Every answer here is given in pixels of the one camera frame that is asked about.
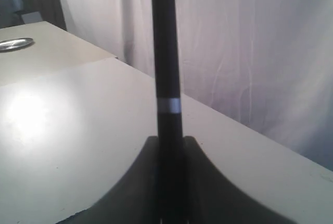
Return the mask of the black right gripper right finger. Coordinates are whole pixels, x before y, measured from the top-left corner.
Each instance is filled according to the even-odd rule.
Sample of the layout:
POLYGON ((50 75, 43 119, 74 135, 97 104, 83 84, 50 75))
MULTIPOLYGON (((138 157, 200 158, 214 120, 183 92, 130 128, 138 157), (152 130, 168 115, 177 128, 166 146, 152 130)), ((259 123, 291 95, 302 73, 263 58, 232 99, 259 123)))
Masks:
POLYGON ((190 223, 293 223, 232 184, 192 136, 184 137, 190 223))

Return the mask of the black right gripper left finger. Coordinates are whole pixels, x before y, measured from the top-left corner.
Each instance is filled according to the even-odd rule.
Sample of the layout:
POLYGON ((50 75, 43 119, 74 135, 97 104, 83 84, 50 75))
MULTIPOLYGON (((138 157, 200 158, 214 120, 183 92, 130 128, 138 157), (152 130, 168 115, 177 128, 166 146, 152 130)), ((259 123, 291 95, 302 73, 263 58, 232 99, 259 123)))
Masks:
POLYGON ((147 138, 124 176, 93 206, 60 223, 160 223, 156 136, 147 138))

